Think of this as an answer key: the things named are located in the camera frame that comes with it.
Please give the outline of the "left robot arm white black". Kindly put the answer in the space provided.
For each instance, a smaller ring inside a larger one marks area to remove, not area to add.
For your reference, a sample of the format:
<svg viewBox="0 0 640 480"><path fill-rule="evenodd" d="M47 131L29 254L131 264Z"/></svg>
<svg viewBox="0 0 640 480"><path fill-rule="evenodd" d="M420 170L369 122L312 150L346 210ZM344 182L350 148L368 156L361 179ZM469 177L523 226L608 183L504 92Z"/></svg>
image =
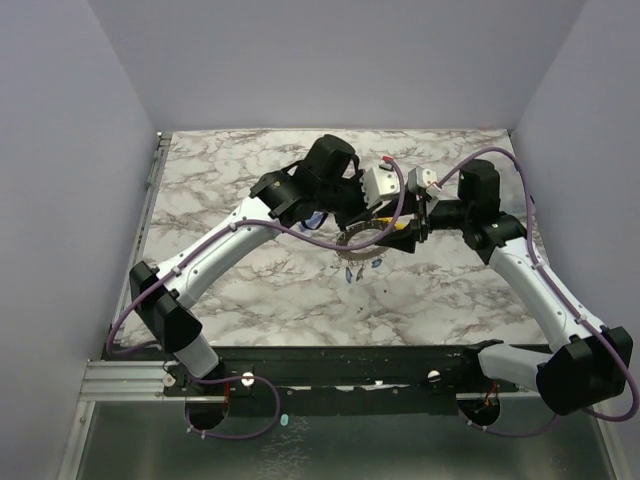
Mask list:
<svg viewBox="0 0 640 480"><path fill-rule="evenodd" d="M155 267L141 261L129 273L132 311L162 350L187 370L186 382L206 395L220 385L221 360L192 314L192 307L228 270L280 234L293 235L314 213L344 227L381 202L373 170L354 148L325 134L306 156L263 174L248 196L193 245Z"/></svg>

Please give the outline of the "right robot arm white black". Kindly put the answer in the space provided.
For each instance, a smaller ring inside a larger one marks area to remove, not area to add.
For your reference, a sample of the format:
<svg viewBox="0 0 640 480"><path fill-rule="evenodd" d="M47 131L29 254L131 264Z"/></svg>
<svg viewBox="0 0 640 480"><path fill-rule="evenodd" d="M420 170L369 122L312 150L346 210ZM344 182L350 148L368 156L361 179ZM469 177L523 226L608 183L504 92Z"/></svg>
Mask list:
<svg viewBox="0 0 640 480"><path fill-rule="evenodd" d="M633 340L622 327L609 328L562 283L539 256L532 221L520 221L500 208L500 175L475 153L451 170L458 178L457 197L440 197L444 180L414 168L401 179L386 157L376 169L377 199L388 200L381 213L391 219L411 215L408 226L387 234L380 244L412 253L434 230L458 230L465 244L496 272L523 302L549 345L543 354L498 340L468 347L459 367L461 383L481 391L503 380L540 394L557 415L568 415L617 397L625 390L632 404L616 421L639 410L639 388L629 371Z"/></svg>

